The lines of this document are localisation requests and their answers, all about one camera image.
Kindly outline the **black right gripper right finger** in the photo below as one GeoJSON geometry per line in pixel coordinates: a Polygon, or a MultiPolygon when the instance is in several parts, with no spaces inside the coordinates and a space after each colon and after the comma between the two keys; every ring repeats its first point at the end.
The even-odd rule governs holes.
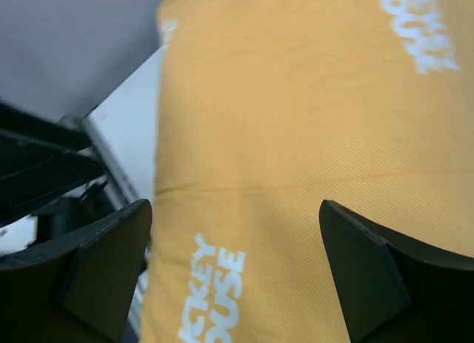
{"type": "Polygon", "coordinates": [[[324,249],[352,342],[472,342],[473,258],[325,200],[324,249]]]}

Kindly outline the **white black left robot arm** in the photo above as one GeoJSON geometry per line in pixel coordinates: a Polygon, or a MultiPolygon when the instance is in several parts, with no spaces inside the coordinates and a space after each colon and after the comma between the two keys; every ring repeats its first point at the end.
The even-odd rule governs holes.
{"type": "Polygon", "coordinates": [[[104,175],[88,135],[1,103],[1,226],[104,175]]]}

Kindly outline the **yellow printed pillowcase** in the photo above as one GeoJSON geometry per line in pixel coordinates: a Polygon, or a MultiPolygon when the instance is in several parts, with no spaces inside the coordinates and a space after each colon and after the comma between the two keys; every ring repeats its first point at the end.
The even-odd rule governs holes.
{"type": "Polygon", "coordinates": [[[473,0],[164,0],[142,342],[348,342],[333,200],[473,254],[473,0]]]}

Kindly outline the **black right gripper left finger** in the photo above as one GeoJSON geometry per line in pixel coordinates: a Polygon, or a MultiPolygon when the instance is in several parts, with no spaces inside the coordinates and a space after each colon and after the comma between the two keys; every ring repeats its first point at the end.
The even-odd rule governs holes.
{"type": "Polygon", "coordinates": [[[148,200],[1,258],[2,342],[120,342],[152,224],[148,200]]]}

